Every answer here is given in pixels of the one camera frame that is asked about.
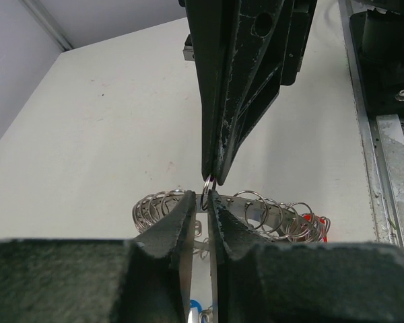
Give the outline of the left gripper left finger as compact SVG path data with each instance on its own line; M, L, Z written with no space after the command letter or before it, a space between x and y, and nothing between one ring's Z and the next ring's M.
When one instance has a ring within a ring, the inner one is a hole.
M186 322L196 196L130 240L0 240L0 322Z

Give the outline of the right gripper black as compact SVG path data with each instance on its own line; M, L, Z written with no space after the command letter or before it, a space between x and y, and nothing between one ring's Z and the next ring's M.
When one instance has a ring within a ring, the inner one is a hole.
M238 149L300 71L316 1L180 1L201 97L201 172L223 185Z

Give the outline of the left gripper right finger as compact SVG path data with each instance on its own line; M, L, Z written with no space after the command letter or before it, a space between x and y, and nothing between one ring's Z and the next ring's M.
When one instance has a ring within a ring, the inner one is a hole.
M215 322L404 322L404 252L270 242L208 195Z

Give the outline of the key with blue tag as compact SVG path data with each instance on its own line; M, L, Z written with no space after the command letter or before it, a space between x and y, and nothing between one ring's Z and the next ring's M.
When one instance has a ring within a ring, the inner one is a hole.
M213 323L213 306L203 308L196 300L190 300L190 311L187 318L188 323Z

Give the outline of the metal disc with keyrings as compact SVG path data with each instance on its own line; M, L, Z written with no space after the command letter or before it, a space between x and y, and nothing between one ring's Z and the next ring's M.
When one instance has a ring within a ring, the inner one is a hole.
M182 188L163 190L140 199L131 213L137 231L142 234L169 215L185 192ZM231 214L261 237L272 242L309 243L304 236L311 224L302 216L316 214L307 203L281 203L253 190L241 190L220 198Z

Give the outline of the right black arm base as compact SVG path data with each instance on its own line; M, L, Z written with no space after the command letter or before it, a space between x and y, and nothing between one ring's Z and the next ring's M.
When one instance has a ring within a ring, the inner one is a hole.
M358 1L349 19L366 112L404 114L404 1Z

